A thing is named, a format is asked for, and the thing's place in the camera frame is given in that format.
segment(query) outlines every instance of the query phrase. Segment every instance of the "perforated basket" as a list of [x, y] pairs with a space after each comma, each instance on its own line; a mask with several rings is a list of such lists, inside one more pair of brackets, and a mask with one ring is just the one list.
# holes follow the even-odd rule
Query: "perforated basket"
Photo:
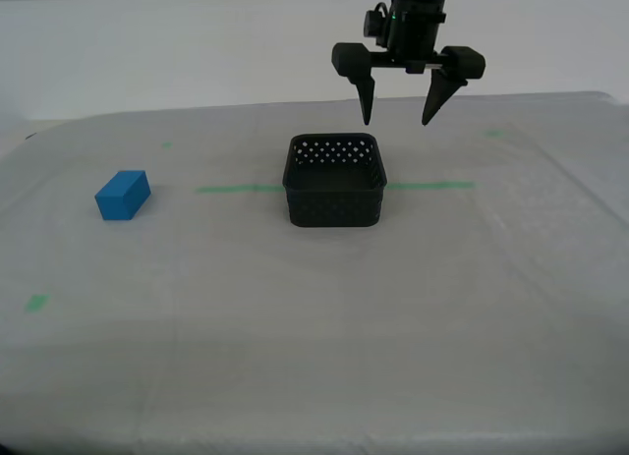
[[290, 219], [300, 227], [369, 227], [386, 186], [369, 134], [310, 134], [291, 141], [284, 171]]

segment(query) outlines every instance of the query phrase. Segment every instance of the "white wall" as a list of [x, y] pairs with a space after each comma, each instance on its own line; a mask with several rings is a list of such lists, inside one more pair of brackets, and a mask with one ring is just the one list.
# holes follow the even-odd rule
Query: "white wall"
[[[330, 63], [378, 0], [0, 2], [0, 114], [63, 119], [173, 107], [356, 97]], [[447, 0], [438, 48], [470, 45], [466, 93], [600, 90], [629, 100], [629, 0]], [[376, 72], [377, 95], [429, 76]]]

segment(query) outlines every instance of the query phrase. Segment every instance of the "black cable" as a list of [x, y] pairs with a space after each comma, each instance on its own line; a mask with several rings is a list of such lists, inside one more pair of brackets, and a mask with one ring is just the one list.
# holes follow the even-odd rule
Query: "black cable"
[[382, 13], [384, 14], [384, 17], [388, 18], [389, 10], [386, 8], [386, 3], [378, 3], [377, 5], [375, 5], [375, 10], [376, 11], [381, 10]]

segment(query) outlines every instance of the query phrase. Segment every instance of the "blue block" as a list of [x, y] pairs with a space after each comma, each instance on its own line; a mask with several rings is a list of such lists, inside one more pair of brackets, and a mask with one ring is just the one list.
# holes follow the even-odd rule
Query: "blue block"
[[100, 214], [105, 221], [128, 221], [150, 196], [146, 172], [129, 170], [118, 172], [96, 194]]

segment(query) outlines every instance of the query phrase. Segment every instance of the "green tape mark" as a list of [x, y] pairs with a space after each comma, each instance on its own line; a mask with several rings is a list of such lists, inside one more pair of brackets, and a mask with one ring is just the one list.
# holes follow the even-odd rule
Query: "green tape mark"
[[41, 311], [48, 303], [49, 298], [50, 297], [48, 295], [32, 295], [27, 303], [27, 313], [36, 313], [37, 311]]
[[469, 190], [474, 188], [474, 182], [436, 182], [436, 183], [391, 183], [388, 190]]
[[279, 193], [283, 192], [284, 187], [281, 185], [233, 185], [228, 187], [200, 187], [195, 192], [200, 194], [208, 193]]
[[[474, 188], [474, 182], [435, 182], [435, 183], [391, 183], [387, 190], [469, 190]], [[195, 190], [198, 194], [221, 193], [282, 193], [281, 185], [230, 185], [225, 187], [200, 187]]]
[[499, 129], [491, 129], [489, 131], [485, 131], [485, 135], [488, 138], [501, 138], [502, 136], [504, 136], [504, 132], [500, 131]]

